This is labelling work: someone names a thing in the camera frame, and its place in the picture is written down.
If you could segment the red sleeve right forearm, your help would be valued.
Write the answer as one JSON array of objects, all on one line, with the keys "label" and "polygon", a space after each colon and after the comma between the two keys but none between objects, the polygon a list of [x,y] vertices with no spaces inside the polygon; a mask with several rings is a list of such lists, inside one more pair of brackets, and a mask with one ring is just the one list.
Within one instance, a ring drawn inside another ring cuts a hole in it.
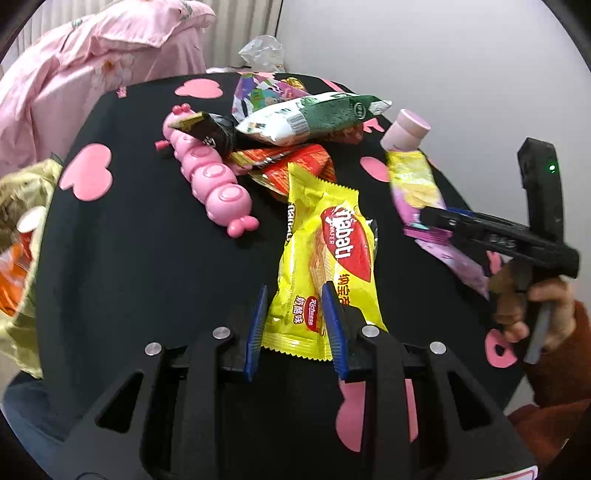
[{"label": "red sleeve right forearm", "polygon": [[590,405],[590,323],[580,302],[574,319],[574,332],[527,370],[534,402],[509,416],[541,471],[575,435]]}]

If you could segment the person's right hand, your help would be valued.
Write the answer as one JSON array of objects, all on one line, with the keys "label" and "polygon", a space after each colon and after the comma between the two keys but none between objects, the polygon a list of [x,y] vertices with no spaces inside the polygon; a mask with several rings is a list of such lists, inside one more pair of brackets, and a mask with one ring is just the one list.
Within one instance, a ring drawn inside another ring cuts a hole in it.
[{"label": "person's right hand", "polygon": [[504,337],[510,343],[530,336],[525,322],[528,303],[549,302],[553,306],[544,340],[546,352],[556,350],[576,329],[573,288],[559,277],[533,284],[526,294],[519,293],[512,265],[507,264],[492,277],[489,289],[498,296],[494,319],[503,326]]}]

